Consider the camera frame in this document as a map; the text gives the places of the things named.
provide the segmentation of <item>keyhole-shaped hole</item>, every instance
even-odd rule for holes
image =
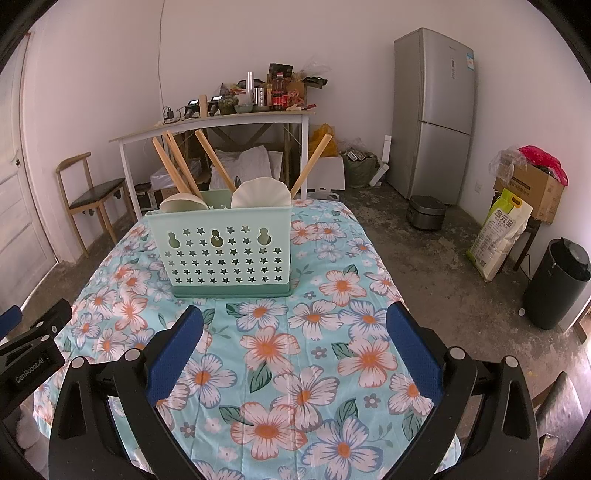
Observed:
[[[177,240],[172,232],[168,234],[168,244],[173,248],[179,248],[181,246],[181,242]]]
[[[223,240],[220,238],[220,232],[217,230],[212,230],[212,238],[209,241],[214,247],[221,247],[223,245]]]
[[[269,230],[267,230],[266,228],[261,228],[259,231],[261,234],[258,236],[256,241],[259,242],[260,245],[269,245],[271,243]]]

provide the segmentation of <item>yellow plastic bag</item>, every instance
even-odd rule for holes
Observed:
[[[316,147],[318,147],[320,140],[322,140],[326,134],[332,135],[333,138],[330,140],[329,144],[326,145],[321,157],[339,156],[339,149],[336,147],[335,142],[335,129],[329,124],[322,124],[318,127],[318,130],[314,132],[310,138],[310,141],[308,142],[308,158],[311,157],[312,153],[314,153],[314,150],[316,150]]]

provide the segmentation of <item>green plastic basket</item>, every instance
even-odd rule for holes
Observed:
[[[146,214],[173,294],[290,294],[291,206],[229,208],[230,190],[202,192],[210,210]]]

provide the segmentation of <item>red plastic bag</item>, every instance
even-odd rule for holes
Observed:
[[[527,158],[528,162],[532,165],[549,168],[554,174],[554,178],[565,187],[569,184],[569,178],[566,176],[566,172],[562,169],[558,158],[553,157],[548,152],[545,152],[534,145],[521,147],[519,151],[525,155],[525,158]]]

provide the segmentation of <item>refrigerator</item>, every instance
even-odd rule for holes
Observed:
[[[475,72],[471,48],[427,28],[394,42],[394,116],[386,180],[405,198],[454,205],[466,168]]]

